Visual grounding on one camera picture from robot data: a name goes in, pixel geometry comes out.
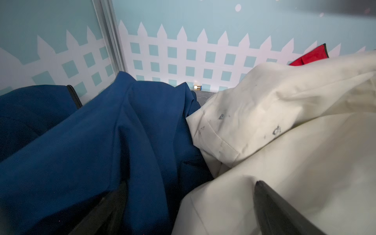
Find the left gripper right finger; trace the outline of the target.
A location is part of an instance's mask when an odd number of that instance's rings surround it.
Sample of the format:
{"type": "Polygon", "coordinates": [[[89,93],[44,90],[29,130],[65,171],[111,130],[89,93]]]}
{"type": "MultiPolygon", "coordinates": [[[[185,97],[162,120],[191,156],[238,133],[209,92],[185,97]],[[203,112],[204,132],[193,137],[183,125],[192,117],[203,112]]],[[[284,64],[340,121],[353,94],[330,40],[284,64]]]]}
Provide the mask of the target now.
{"type": "Polygon", "coordinates": [[[324,234],[263,181],[255,184],[254,205],[263,235],[324,234]]]}

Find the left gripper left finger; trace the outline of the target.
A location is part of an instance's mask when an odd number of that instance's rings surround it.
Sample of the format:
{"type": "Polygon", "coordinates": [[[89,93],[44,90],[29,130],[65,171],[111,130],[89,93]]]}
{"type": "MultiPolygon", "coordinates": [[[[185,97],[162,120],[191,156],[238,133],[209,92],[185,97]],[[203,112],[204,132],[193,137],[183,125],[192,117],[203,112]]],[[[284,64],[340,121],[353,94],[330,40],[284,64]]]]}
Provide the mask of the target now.
{"type": "Polygon", "coordinates": [[[127,202],[127,184],[109,192],[70,232],[71,235],[116,235],[127,202]]]}

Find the blue jacket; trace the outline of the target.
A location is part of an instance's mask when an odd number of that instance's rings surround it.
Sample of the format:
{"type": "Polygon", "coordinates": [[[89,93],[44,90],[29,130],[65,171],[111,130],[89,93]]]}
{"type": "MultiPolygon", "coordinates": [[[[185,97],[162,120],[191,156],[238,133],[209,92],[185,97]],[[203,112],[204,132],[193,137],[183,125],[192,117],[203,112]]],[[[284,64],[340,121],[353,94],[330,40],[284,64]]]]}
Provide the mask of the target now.
{"type": "Polygon", "coordinates": [[[81,108],[57,91],[1,97],[1,234],[67,234],[122,183],[119,234],[171,234],[182,199],[212,180],[186,121],[194,92],[125,72],[81,108]]]}

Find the beige jacket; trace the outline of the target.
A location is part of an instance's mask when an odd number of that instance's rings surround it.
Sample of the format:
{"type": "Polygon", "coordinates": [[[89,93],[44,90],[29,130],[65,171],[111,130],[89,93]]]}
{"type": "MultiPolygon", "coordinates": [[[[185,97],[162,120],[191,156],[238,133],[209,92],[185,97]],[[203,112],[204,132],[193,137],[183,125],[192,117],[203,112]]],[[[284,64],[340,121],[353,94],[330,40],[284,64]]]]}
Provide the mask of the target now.
{"type": "Polygon", "coordinates": [[[184,197],[175,235],[376,232],[376,53],[263,63],[187,117],[213,175],[184,197]]]}

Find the red jacket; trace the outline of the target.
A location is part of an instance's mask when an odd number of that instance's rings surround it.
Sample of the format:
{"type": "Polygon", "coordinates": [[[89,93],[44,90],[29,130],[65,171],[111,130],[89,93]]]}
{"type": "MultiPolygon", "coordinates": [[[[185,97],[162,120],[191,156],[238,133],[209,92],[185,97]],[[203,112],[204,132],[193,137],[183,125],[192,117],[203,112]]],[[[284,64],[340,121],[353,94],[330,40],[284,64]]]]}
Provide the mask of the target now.
{"type": "Polygon", "coordinates": [[[329,55],[327,52],[326,44],[322,44],[319,47],[315,48],[314,50],[306,53],[305,55],[299,57],[295,61],[291,62],[289,66],[302,66],[305,64],[309,64],[315,61],[328,59],[329,55]]]}

